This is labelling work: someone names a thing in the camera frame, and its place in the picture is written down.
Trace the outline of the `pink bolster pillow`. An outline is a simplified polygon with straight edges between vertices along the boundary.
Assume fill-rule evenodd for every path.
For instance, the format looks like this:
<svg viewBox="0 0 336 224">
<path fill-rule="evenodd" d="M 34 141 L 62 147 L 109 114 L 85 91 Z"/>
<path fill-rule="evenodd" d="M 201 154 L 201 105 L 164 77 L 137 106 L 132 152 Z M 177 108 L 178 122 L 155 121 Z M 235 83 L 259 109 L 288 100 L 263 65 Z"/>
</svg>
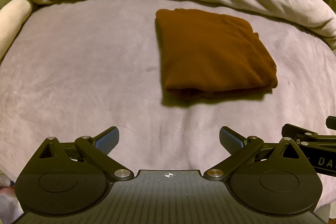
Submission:
<svg viewBox="0 0 336 224">
<path fill-rule="evenodd" d="M 31 0 L 11 0 L 1 8 L 0 46 L 1 60 L 33 11 Z"/>
</svg>

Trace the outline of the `lilac bed sheet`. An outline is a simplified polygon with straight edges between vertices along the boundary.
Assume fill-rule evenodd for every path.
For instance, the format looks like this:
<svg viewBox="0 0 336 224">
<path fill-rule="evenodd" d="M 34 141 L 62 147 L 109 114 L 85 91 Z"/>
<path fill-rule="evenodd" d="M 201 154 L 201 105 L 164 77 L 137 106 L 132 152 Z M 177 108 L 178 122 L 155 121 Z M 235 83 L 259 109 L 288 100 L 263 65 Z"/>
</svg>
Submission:
<svg viewBox="0 0 336 224">
<path fill-rule="evenodd" d="M 272 56 L 268 92 L 184 100 L 165 91 L 158 10 L 196 9 L 242 18 Z M 1 62 L 1 169 L 16 183 L 48 137 L 73 143 L 114 126 L 108 154 L 134 178 L 71 215 L 23 211 L 19 223 L 319 223 L 313 211 L 265 215 L 206 179 L 227 159 L 223 126 L 278 143 L 292 124 L 335 135 L 335 55 L 305 27 L 192 1 L 65 0 L 32 12 Z"/>
</svg>

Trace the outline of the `rust brown knit cardigan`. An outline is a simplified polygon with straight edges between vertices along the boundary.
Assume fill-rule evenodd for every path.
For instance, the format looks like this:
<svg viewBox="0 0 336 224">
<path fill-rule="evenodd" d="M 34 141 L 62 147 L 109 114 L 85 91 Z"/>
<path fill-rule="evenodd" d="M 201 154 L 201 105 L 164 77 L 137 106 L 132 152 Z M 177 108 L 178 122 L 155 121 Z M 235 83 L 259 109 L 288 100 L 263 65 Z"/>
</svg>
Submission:
<svg viewBox="0 0 336 224">
<path fill-rule="evenodd" d="M 169 94 L 193 100 L 277 87 L 276 63 L 246 20 L 196 9 L 161 9 L 155 21 Z"/>
</svg>

